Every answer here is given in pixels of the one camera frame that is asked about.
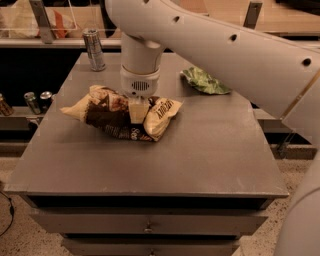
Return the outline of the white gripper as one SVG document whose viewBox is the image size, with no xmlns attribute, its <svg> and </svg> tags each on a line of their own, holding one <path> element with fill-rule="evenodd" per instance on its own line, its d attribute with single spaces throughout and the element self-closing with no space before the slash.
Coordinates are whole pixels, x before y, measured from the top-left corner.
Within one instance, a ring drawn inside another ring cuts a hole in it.
<svg viewBox="0 0 320 256">
<path fill-rule="evenodd" d="M 123 92 L 129 97 L 137 97 L 130 98 L 128 103 L 131 123 L 142 124 L 149 111 L 149 101 L 143 97 L 150 97 L 157 91 L 160 70 L 149 74 L 137 74 L 122 66 L 120 76 Z"/>
</svg>

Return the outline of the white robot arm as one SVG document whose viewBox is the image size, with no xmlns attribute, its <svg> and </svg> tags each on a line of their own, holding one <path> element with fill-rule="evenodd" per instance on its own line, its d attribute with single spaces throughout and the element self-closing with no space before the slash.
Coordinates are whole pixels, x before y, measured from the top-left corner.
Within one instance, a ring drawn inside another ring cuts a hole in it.
<svg viewBox="0 0 320 256">
<path fill-rule="evenodd" d="M 214 20 L 171 0 L 105 0 L 122 32 L 125 81 L 155 75 L 170 49 L 320 148 L 320 52 Z"/>
</svg>

